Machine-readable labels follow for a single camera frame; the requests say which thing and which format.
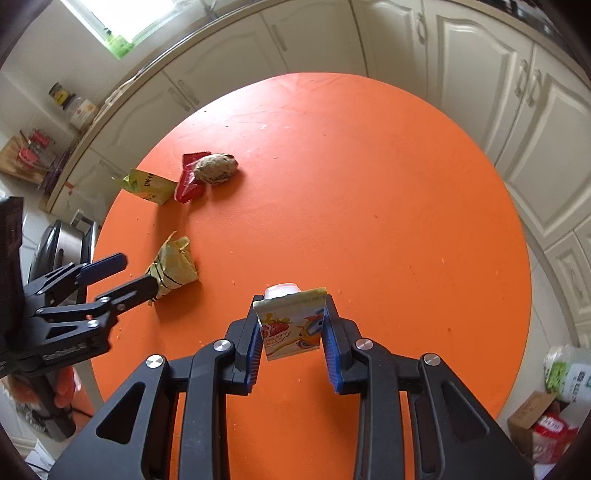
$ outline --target metal screw head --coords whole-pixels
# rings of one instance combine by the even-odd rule
[[[436,353],[425,353],[425,356],[423,357],[423,361],[427,365],[431,365],[432,367],[436,367],[437,365],[439,365],[441,363],[441,357],[439,357],[439,355],[437,355]]]
[[[163,363],[164,358],[162,357],[162,355],[150,355],[146,359],[146,365],[148,365],[148,368],[158,368]]]
[[[226,340],[225,338],[221,340],[217,340],[213,343],[213,349],[216,352],[225,352],[232,346],[232,342],[230,340]]]
[[[359,350],[370,350],[374,343],[369,338],[360,338],[359,340],[355,340],[355,346]]]

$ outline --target snack wrapper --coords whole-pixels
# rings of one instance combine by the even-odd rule
[[[174,191],[174,199],[180,203],[194,200],[205,192],[205,183],[195,178],[195,165],[211,152],[185,153],[183,155],[183,171]]]
[[[164,205],[174,194],[177,183],[153,173],[132,168],[124,179],[113,179],[122,189],[150,202]]]
[[[146,270],[146,274],[158,280],[158,293],[154,300],[199,279],[191,257],[188,237],[171,240],[175,233],[171,233],[166,239],[158,250],[158,255]]]
[[[261,322],[267,360],[320,347],[320,332],[326,309],[325,288],[258,300],[252,306]]]

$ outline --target floor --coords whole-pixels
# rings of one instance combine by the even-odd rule
[[[531,271],[531,321],[525,355],[497,421],[507,432],[507,419],[534,390],[544,391],[544,357],[551,346],[571,343],[569,331],[554,290],[535,255],[527,248]]]

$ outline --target kitchen appliance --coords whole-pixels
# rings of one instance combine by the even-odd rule
[[[86,233],[81,229],[86,225]],[[28,281],[46,275],[70,262],[75,265],[90,263],[95,255],[100,225],[78,210],[70,224],[56,220],[48,226],[33,256]],[[86,287],[68,297],[64,304],[85,303]]]

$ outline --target orange round table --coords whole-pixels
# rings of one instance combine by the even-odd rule
[[[326,287],[391,352],[439,353],[496,417],[525,349],[530,271],[501,178],[456,124],[375,80],[291,74],[203,107],[139,169],[176,181],[181,156],[203,150],[233,154],[239,173],[185,205],[121,192],[106,218],[95,259],[121,251],[129,266],[89,297],[143,275],[172,231],[190,238],[200,281],[120,316],[93,360],[105,398],[149,355],[193,355],[254,294],[295,282]],[[322,351],[263,358],[252,394],[228,397],[232,476],[351,478],[357,422]]]

